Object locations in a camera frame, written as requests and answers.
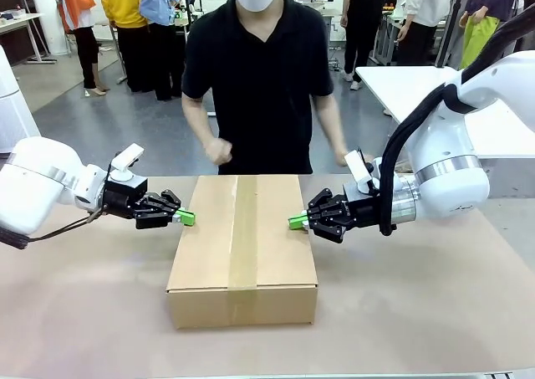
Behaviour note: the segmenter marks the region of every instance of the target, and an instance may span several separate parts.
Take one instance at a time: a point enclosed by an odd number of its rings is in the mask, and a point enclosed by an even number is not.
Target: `person in orange shirt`
[[[72,32],[76,37],[86,92],[93,96],[105,95],[110,88],[99,77],[99,45],[93,34],[91,15],[94,0],[56,0],[56,3],[65,32]]]
[[[147,21],[140,14],[141,0],[101,0],[110,25],[117,28],[119,50],[125,62],[126,78],[132,92],[150,92],[150,38]]]

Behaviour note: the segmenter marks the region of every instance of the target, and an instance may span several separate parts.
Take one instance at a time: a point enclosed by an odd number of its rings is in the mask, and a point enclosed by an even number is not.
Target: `brown table surface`
[[[307,201],[348,176],[301,177]],[[196,179],[151,178],[185,205]],[[84,214],[57,207],[42,233]],[[181,227],[104,217],[0,247],[0,374],[133,378],[508,371],[535,366],[535,276],[479,212],[390,238],[311,236],[314,325],[176,331],[165,288]]]

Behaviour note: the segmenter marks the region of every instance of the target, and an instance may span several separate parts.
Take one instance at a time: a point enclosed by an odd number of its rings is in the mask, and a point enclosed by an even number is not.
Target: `person in purple shirt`
[[[459,22],[465,29],[461,68],[474,62],[501,21],[511,17],[514,0],[469,0]]]

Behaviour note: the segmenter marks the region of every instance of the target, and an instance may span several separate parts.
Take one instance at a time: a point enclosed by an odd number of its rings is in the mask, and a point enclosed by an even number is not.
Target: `white pillar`
[[[23,138],[40,136],[2,46],[0,46],[0,121],[0,153],[10,153]]]
[[[53,55],[67,54],[64,27],[59,16],[56,0],[34,0],[38,13],[43,16],[39,19],[44,31],[44,40],[48,50]]]

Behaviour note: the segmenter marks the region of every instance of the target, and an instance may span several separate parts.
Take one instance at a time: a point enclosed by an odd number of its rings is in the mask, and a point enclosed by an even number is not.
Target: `box top flap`
[[[227,288],[231,269],[252,271],[259,286],[317,284],[308,234],[288,228],[288,218],[303,210],[297,176],[247,177],[256,180],[256,213],[245,217],[254,219],[256,241],[241,248],[249,247],[254,260],[245,267],[231,262],[238,179],[199,177],[189,206],[196,224],[184,228],[167,289]]]

